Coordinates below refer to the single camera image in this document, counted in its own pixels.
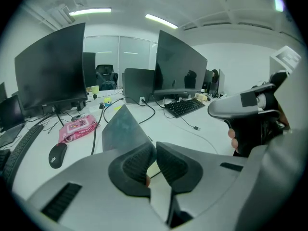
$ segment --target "pink wipes package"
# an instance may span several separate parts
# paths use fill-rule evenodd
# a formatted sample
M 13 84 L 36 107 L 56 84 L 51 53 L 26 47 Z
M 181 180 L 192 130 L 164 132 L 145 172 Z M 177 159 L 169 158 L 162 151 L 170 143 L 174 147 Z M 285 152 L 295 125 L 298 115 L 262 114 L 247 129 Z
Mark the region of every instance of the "pink wipes package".
M 77 121 L 68 122 L 59 130 L 59 143 L 69 143 L 94 131 L 97 122 L 92 115 L 87 115 Z

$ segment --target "finger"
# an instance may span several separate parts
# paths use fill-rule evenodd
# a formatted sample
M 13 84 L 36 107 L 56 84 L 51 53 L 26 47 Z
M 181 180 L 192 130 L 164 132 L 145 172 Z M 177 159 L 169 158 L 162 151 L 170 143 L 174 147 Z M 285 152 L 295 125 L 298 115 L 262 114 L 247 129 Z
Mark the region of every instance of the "finger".
M 231 139 L 234 139 L 235 138 L 235 131 L 233 129 L 229 129 L 228 131 L 228 136 L 231 138 Z
M 237 149 L 237 147 L 239 146 L 237 139 L 232 139 L 231 145 L 234 149 Z
M 151 183 L 151 178 L 148 175 L 146 175 L 146 184 L 145 185 L 148 187 L 150 185 L 150 183 Z

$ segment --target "white ceiling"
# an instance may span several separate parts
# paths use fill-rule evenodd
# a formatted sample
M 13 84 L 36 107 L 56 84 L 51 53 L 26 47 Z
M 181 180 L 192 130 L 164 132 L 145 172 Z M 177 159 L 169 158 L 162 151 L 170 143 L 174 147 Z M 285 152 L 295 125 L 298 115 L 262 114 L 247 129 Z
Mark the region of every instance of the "white ceiling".
M 49 15 L 60 4 L 70 11 L 111 7 L 112 13 L 144 17 L 147 13 L 178 25 L 178 30 L 216 23 L 251 24 L 300 39 L 287 11 L 275 11 L 274 0 L 31 0 Z

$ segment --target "ceiling light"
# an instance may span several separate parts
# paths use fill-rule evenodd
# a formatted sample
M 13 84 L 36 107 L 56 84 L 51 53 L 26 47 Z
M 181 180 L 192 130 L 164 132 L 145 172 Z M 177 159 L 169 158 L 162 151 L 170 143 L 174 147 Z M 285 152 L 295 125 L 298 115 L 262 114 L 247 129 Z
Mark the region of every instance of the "ceiling light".
M 284 4 L 283 0 L 275 0 L 275 9 L 279 12 L 283 12 Z
M 163 19 L 161 19 L 161 18 L 158 18 L 158 17 L 153 16 L 153 15 L 150 15 L 150 14 L 147 14 L 147 15 L 145 16 L 145 18 L 148 18 L 148 19 L 151 19 L 151 20 L 160 22 L 160 23 L 165 24 L 165 25 L 167 25 L 167 26 L 169 26 L 169 27 L 171 27 L 171 28 L 173 28 L 173 29 L 178 28 L 176 25 L 173 25 L 172 23 L 170 23 L 170 22 L 168 22 L 168 21 L 165 21 L 165 20 L 163 20 Z
M 101 8 L 101 9 L 88 9 L 88 10 L 78 10 L 69 13 L 70 16 L 86 14 L 86 13 L 110 13 L 111 8 Z

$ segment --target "desk surface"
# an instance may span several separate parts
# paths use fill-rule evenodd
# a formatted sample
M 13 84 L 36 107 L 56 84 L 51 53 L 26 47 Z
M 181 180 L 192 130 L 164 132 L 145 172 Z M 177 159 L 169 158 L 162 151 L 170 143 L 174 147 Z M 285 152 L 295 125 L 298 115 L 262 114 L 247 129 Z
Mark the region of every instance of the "desk surface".
M 87 103 L 87 106 L 80 111 L 80 113 L 92 114 L 98 121 L 101 114 L 99 103 L 103 102 L 102 97 L 104 96 L 110 97 L 113 102 L 124 97 L 122 94 L 117 93 L 117 90 L 100 91 L 96 100 L 89 96 L 88 101 L 90 102 Z M 116 113 L 114 108 L 123 104 L 125 104 L 125 100 L 118 101 L 108 108 L 105 112 L 106 119 L 109 121 Z M 162 141 L 207 153 L 218 153 L 222 155 L 233 154 L 234 150 L 231 147 L 231 141 L 227 134 L 228 126 L 224 122 L 209 116 L 207 113 L 209 103 L 205 103 L 205 107 L 183 116 L 192 126 L 200 127 L 200 131 L 194 130 L 182 119 L 167 119 L 164 116 L 163 109 L 156 103 L 149 103 L 149 105 L 156 110 L 156 114 L 150 120 L 142 123 L 141 127 L 154 143 Z M 145 120 L 153 114 L 153 110 L 147 106 L 140 107 L 136 104 L 127 104 L 127 107 L 138 122 Z M 71 116 L 78 115 L 75 109 L 67 112 Z M 168 111 L 165 111 L 165 113 L 167 116 L 172 117 Z M 67 121 L 71 120 L 71 117 L 67 114 L 60 116 L 61 119 Z M 58 121 L 58 118 L 53 116 L 46 121 L 48 120 L 49 123 L 44 129 L 53 126 Z M 28 129 L 35 123 L 36 122 L 27 122 L 19 135 L 25 135 Z M 107 123 L 102 118 L 100 126 L 97 128 L 95 154 L 103 152 L 102 130 L 106 125 Z M 27 200 L 43 183 L 72 165 L 74 162 L 91 154 L 94 133 L 90 133 L 68 143 L 62 166 L 59 169 L 51 168 L 48 163 L 48 155 L 52 147 L 58 142 L 60 128 L 61 124 L 59 122 L 49 134 L 47 134 L 48 131 L 42 131 L 29 148 L 18 168 L 13 184 L 13 192 L 25 200 Z M 17 144 L 16 142 L 15 145 L 10 148 L 11 151 L 14 150 Z

